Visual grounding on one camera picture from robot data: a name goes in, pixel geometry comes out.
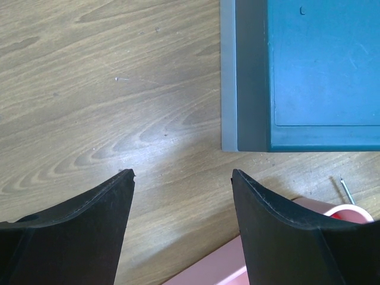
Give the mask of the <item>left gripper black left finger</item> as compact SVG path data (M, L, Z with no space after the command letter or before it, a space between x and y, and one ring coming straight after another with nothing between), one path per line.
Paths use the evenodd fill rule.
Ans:
M1 284L113 284L134 172L15 222L1 222Z

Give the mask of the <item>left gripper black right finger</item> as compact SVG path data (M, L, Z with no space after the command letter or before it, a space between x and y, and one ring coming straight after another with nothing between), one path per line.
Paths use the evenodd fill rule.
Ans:
M235 169L232 189L251 284L378 284L379 222L307 209Z

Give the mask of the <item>yellow black screwdriver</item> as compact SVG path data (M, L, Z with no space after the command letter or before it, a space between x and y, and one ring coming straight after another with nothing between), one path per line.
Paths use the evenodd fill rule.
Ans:
M355 205L356 202L355 202L350 190L348 189L348 186L347 186L345 180L342 177L340 177L340 183L341 183L341 186L343 187L343 190L344 190L345 194L347 195L350 203Z

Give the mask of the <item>teal drawer box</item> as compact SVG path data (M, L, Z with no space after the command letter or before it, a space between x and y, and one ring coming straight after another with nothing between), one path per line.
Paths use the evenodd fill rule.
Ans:
M379 150L378 1L221 1L224 151Z

